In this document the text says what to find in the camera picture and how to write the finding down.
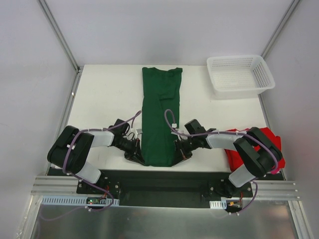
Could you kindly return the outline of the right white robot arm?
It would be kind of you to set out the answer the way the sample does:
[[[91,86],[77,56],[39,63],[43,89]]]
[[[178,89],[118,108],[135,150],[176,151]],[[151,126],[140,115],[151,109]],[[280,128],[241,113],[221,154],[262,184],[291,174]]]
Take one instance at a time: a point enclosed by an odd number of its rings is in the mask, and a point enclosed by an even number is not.
[[[192,157],[199,148],[225,149],[239,154],[243,164],[225,180],[222,189],[231,197],[242,191],[242,186],[256,178],[278,169],[283,159],[281,150],[258,127],[246,131],[205,130],[195,119],[186,124],[189,135],[174,131],[182,139],[176,139],[174,163]]]

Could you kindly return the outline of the green t shirt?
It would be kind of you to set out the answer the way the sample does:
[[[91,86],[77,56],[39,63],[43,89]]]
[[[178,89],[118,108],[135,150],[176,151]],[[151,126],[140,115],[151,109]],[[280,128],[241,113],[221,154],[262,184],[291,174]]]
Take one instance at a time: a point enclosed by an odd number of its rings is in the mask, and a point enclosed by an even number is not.
[[[182,68],[165,71],[143,67],[142,75],[142,156],[147,166],[171,167],[177,136],[171,133],[164,112],[172,110],[179,124]]]

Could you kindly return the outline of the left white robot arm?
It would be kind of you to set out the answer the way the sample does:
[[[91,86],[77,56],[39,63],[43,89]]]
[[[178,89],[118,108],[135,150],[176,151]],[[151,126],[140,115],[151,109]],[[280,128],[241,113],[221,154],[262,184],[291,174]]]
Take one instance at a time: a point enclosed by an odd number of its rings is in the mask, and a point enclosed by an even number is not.
[[[92,147],[113,146],[124,152],[126,160],[145,165],[140,140],[127,139],[128,122],[117,119],[110,130],[86,129],[68,125],[48,152],[48,162],[62,168],[64,173],[74,174],[88,182],[88,188],[99,194],[105,190],[105,174],[89,162],[87,157]]]

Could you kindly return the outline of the white plastic basket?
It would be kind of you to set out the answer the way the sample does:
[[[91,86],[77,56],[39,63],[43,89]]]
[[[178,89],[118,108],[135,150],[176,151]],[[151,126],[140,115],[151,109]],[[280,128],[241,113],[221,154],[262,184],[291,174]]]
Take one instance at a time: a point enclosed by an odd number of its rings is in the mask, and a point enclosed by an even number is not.
[[[259,55],[209,57],[206,63],[218,99],[254,98],[275,87],[274,77]]]

